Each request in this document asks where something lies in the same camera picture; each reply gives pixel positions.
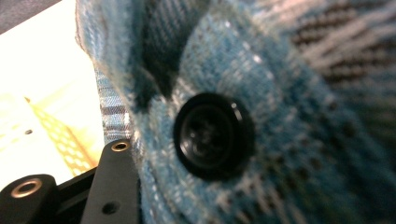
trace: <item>black plastic part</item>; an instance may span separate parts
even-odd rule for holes
[[[115,146],[127,148],[122,150]],[[129,140],[118,140],[106,145],[92,182],[81,223],[139,223],[138,191],[138,175],[131,158]]]
[[[202,93],[180,109],[174,127],[179,160],[203,179],[223,179],[240,172],[253,150],[253,124],[233,99]]]
[[[27,196],[16,198],[13,190],[29,180],[39,180],[41,186]],[[21,188],[27,191],[32,184]],[[0,223],[50,223],[60,205],[55,179],[50,175],[28,175],[6,186],[0,193]]]
[[[96,168],[62,183],[59,189],[61,205],[51,223],[78,224],[88,199]]]

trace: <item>woven fabric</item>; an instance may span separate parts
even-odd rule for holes
[[[79,43],[134,122],[144,220],[396,220],[395,18],[382,0],[79,0]],[[201,92],[252,118],[238,176],[177,159],[175,117]]]
[[[95,69],[95,74],[105,143],[107,144],[119,139],[130,139],[133,125],[127,109],[113,89],[110,80],[97,69]]]

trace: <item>white surface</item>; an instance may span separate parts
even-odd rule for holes
[[[92,63],[76,43],[75,33],[75,1],[64,0],[0,35],[0,94],[31,99],[31,104],[68,126],[92,161],[98,162],[104,140],[96,82]],[[35,141],[40,134],[29,138]],[[14,174],[12,180],[22,174],[51,174],[49,167],[60,161],[48,153],[44,166],[42,155],[36,154],[42,147],[30,145],[24,157],[16,149],[0,153],[2,179],[5,173]],[[14,162],[21,171],[5,171]]]
[[[0,94],[0,189],[26,175],[72,178],[62,156],[23,97]]]

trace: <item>screw hole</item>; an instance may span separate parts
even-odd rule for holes
[[[29,184],[27,184],[27,185],[23,185],[23,186],[20,188],[20,193],[24,193],[24,192],[27,192],[27,191],[29,191],[29,190],[32,190],[34,187],[35,187],[35,184],[34,184],[34,183],[29,183]]]
[[[110,202],[106,203],[102,208],[102,213],[105,215],[111,215],[116,213],[120,209],[120,203]]]
[[[114,144],[111,147],[111,150],[119,152],[119,151],[123,151],[123,150],[127,149],[128,147],[129,147],[129,143],[120,142],[120,143]]]

